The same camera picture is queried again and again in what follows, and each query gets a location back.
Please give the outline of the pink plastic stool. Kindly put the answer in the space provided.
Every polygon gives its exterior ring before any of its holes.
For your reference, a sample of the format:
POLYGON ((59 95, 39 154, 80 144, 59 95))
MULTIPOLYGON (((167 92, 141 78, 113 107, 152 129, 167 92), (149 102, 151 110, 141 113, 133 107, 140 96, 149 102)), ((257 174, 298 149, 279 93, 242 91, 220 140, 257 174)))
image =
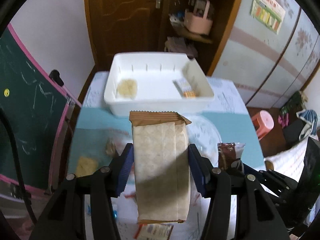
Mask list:
POLYGON ((270 113, 266 110, 261 110, 251 117, 253 126, 258 137, 258 140, 263 139, 274 128, 274 120, 270 113))

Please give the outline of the orange white oats bar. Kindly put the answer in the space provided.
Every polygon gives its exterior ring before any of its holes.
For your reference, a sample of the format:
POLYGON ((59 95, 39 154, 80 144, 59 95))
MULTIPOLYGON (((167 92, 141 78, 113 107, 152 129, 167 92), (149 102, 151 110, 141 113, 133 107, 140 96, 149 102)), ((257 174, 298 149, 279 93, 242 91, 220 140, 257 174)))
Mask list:
POLYGON ((184 77, 173 81, 175 87, 184 98, 195 98, 196 93, 184 77))

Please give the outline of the blue small snack packet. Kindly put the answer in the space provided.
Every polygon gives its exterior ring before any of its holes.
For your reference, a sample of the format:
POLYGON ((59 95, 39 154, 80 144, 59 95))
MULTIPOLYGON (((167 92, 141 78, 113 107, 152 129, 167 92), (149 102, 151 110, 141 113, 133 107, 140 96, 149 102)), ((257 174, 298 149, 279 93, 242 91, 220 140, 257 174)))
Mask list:
MULTIPOLYGON (((112 208, 113 208, 113 216, 115 220, 118 218, 118 206, 115 202, 112 202, 112 208)), ((89 203, 85 204, 85 212, 88 216, 91 216, 91 205, 89 203)))

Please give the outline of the teal floral tablecloth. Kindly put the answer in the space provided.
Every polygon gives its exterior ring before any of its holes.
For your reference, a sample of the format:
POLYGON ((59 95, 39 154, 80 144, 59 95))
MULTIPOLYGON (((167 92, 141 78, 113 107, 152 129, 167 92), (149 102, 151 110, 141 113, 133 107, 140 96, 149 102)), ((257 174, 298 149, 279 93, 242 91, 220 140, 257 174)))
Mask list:
MULTIPOLYGON (((104 102, 108 72, 98 72, 93 77, 82 104, 68 159, 68 172, 75 173, 80 156, 97 158, 98 166, 106 166, 111 158, 105 154, 108 139, 122 152, 132 142, 131 122, 128 118, 113 115, 104 102)), ((242 161, 250 167, 262 168, 264 158, 249 113, 232 81, 209 77, 215 94, 206 111, 189 114, 187 126, 189 141, 213 165, 217 164, 219 142, 246 144, 242 161)), ((130 176, 125 191, 112 199, 118 206, 117 226, 122 239, 133 239, 138 231, 137 204, 134 198, 135 180, 130 176)), ((199 239, 206 220, 209 200, 202 198, 195 188, 191 190, 188 219, 174 223, 171 239, 199 239)))

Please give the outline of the small nut mix packet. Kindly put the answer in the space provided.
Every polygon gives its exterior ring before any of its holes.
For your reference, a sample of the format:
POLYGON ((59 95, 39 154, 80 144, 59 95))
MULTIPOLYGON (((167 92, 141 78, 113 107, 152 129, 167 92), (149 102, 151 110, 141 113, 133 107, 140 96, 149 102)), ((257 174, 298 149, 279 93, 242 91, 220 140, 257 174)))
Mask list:
POLYGON ((114 142, 111 139, 108 139, 106 142, 105 154, 112 157, 112 158, 115 158, 118 156, 118 152, 116 150, 116 145, 114 144, 114 142))

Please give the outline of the brown wooden door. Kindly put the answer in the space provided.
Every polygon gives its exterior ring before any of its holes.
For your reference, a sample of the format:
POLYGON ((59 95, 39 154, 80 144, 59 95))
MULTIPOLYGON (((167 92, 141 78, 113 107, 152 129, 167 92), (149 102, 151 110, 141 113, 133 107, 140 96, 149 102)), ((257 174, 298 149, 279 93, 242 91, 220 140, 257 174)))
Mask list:
POLYGON ((97 71, 114 55, 162 51, 169 0, 85 0, 89 40, 97 71))

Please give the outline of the brown paper bread package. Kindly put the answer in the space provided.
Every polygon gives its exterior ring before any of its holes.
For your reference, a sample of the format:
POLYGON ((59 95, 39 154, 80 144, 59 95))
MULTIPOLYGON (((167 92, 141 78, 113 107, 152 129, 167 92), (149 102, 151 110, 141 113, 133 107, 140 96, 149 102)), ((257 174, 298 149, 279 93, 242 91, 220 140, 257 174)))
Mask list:
POLYGON ((138 223, 186 221, 190 120, 176 112, 131 111, 138 223))

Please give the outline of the colourful wall poster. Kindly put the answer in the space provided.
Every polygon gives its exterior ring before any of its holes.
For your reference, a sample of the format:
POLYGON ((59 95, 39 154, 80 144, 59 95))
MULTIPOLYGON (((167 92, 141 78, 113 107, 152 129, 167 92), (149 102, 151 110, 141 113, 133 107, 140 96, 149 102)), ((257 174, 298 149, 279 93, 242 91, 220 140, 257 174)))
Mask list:
POLYGON ((253 0, 251 16, 276 34, 279 34, 285 13, 276 0, 253 0))

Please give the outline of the green chalkboard pink frame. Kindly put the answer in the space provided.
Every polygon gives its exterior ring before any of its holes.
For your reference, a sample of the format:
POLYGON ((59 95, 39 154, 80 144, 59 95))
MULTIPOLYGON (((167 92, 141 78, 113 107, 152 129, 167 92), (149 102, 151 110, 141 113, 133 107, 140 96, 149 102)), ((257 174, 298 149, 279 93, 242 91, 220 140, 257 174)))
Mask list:
POLYGON ((34 199, 48 198, 57 187, 71 104, 8 25, 1 35, 1 109, 14 132, 25 188, 34 199))

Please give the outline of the double rice cracker pack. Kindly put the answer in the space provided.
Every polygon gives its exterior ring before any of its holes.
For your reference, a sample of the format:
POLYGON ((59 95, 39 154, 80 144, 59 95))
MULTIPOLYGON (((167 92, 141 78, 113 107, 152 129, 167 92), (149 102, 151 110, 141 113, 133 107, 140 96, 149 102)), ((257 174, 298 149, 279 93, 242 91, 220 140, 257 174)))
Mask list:
POLYGON ((92 175, 98 169, 99 161, 97 158, 80 156, 77 162, 75 175, 85 177, 92 175))

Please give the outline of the wooden corner shelf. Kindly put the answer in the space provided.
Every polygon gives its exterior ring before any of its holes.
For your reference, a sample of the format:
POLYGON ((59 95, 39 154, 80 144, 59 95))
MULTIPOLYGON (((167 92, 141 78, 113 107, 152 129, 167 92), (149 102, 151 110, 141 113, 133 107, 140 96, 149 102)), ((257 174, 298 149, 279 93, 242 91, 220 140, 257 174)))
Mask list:
POLYGON ((231 34, 241 0, 163 0, 158 49, 186 53, 207 75, 231 34))

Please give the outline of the yellow puffed rice cake pack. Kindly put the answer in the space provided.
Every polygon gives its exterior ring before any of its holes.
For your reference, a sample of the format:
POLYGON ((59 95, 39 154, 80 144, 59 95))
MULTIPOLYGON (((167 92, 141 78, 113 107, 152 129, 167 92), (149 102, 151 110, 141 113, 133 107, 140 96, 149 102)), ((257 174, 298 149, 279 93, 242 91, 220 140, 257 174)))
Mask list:
POLYGON ((118 98, 134 99, 137 95, 137 81, 134 79, 123 79, 117 85, 116 96, 118 98))

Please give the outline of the red-edged barcode snack packet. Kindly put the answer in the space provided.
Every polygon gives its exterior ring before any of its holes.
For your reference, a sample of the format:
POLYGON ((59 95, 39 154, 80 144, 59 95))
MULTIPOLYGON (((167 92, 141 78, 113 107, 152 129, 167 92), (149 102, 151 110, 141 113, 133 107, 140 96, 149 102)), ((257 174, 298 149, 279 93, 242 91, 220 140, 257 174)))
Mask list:
POLYGON ((140 225, 134 239, 137 240, 168 240, 174 226, 171 224, 143 224, 140 225))

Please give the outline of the white patterned wardrobe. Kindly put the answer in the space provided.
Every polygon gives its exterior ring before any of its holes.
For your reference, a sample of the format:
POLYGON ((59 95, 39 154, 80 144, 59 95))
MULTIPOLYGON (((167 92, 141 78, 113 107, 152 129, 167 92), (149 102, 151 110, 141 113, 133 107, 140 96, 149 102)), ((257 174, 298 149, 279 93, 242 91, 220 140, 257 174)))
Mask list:
POLYGON ((251 15, 242 0, 213 77, 234 82, 248 107, 281 107, 319 62, 319 34, 296 0, 275 0, 285 16, 278 33, 251 15))

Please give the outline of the white plastic storage bin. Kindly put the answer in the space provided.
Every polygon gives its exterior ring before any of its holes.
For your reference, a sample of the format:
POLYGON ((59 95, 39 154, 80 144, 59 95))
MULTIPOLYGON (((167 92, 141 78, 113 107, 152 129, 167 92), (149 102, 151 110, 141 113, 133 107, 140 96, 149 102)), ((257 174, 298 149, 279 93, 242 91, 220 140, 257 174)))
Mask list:
POLYGON ((195 59, 182 53, 135 52, 114 56, 104 90, 104 101, 114 115, 131 111, 199 113, 214 101, 214 92, 195 59), (181 96, 173 81, 184 77, 196 93, 181 96), (123 79, 137 81, 134 99, 118 98, 117 85, 123 79))

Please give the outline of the dark chocolate cake packet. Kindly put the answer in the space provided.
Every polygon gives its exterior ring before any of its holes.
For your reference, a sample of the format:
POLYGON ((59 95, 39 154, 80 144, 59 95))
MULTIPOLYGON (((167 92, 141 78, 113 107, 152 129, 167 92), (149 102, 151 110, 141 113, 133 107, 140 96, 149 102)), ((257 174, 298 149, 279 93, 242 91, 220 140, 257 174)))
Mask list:
POLYGON ((233 168, 240 172, 243 172, 244 164, 241 160, 241 157, 245 146, 246 144, 240 142, 218 143, 217 149, 219 154, 219 168, 222 170, 233 168))

